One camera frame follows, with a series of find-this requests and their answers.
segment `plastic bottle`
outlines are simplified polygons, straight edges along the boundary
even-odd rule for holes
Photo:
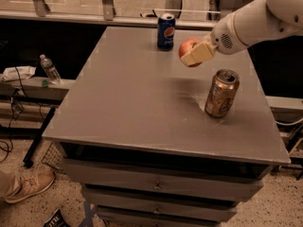
[[[55,65],[53,64],[51,59],[46,57],[44,54],[40,56],[40,65],[44,68],[51,83],[59,84],[62,82]]]

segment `sneaker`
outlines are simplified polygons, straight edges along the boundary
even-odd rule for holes
[[[47,171],[34,175],[29,178],[21,178],[21,189],[12,196],[5,197],[7,203],[16,203],[23,201],[31,196],[37,195],[46,191],[55,181],[55,174],[53,171]]]

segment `can top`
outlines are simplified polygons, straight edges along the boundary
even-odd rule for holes
[[[172,13],[165,12],[165,13],[162,13],[160,15],[160,19],[163,19],[163,20],[173,20],[174,19],[174,15]]]
[[[239,80],[238,74],[228,69],[219,70],[216,76],[218,80],[226,84],[234,84]]]

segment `drawer handle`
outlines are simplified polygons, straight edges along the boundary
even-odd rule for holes
[[[160,215],[160,214],[161,214],[161,212],[160,212],[158,206],[155,207],[155,209],[153,210],[153,213],[154,213],[155,215]]]
[[[153,187],[153,190],[155,191],[160,191],[162,189],[162,187],[160,186],[160,183],[159,182],[156,182],[155,183],[155,186]]]

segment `wooden drawer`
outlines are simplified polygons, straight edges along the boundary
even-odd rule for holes
[[[103,206],[97,207],[97,215],[99,218],[109,220],[111,222],[139,224],[140,226],[142,225],[142,227],[221,227],[220,223],[212,221],[202,221],[190,218],[161,217]]]
[[[142,166],[62,159],[62,167],[75,182],[225,201],[248,201],[262,187],[250,179]]]
[[[236,213],[236,208],[203,202],[202,199],[178,198],[178,196],[148,194],[138,191],[121,191],[109,187],[92,189],[82,187],[82,195],[94,205],[129,209],[160,216],[176,216],[228,221]]]

